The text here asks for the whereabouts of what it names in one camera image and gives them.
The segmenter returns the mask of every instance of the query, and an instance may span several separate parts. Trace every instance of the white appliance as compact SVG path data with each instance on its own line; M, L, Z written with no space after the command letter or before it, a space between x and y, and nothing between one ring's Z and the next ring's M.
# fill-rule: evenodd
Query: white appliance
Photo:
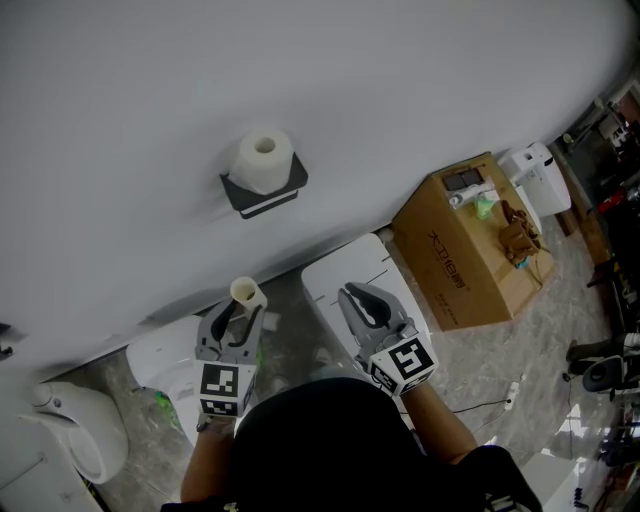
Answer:
M201 320L199 316L186 316L127 347L127 361L136 382L169 397L182 430L194 446L199 410L193 392L193 360Z
M541 142L508 151L498 160L498 165L515 187L539 232L542 232L540 217L571 208L571 197L560 168Z
M122 469L129 441L111 398L69 382L39 384L34 395L33 412L18 418L47 427L82 476L102 484Z
M338 304L338 291L350 281L372 284L395 295L407 315L413 318L416 330L424 332L430 344L427 323L411 290L383 243L376 235L369 233L302 271L305 295L316 316L352 358L359 353L360 346L351 334ZM381 387L381 384L375 381L372 383ZM406 412L398 397L395 397L394 401L401 412Z

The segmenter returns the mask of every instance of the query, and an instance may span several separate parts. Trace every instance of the marble floor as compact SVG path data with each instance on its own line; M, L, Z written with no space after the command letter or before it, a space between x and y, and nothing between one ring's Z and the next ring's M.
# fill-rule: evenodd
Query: marble floor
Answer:
M592 263L579 233L565 238L555 219L544 221L544 238L556 259L555 276L514 321L442 332L411 272L393 246L388 250L401 268L427 323L441 367L430 382L453 410L506 397L511 382L520 394L511 411L502 404L460 414L480 443L507 448L519 465L536 452L580 462L585 501L597 499L607 470L595 455L604 429L616 414L606 395L584 392L579 379L561 378L572 339L592 343L609 336L598 292L587 289ZM314 349L327 347L339 361L344 356L307 305L300 270L263 286L270 310L282 315L280 328L263 335L265 364L258 375L257 396L269 394L271 377L285 375L303 383ZM155 393L138 389L124 352L117 352L67 375L67 380L111 395L130 439L124 470L97 488L113 512L159 510L177 501L192 451L187 438L170 426Z

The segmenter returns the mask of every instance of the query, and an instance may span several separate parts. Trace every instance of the white toilet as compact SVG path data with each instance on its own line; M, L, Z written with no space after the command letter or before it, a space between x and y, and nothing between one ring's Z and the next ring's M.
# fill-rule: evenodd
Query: white toilet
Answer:
M186 316L127 347L127 361L136 382L169 397L182 430L194 446L199 409L193 393L193 359L201 320L199 316Z
M33 412L18 417L51 430L82 476L101 484L122 469L129 441L111 398L69 382L38 384L33 392Z

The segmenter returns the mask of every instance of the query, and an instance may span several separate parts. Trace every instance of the black shirt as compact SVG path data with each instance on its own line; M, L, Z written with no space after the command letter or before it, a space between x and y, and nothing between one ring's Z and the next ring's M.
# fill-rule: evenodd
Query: black shirt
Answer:
M483 446L455 466L439 464L421 454L387 395L342 378L259 404L234 440L228 495L162 511L480 512L492 503L500 511L542 510L506 450Z

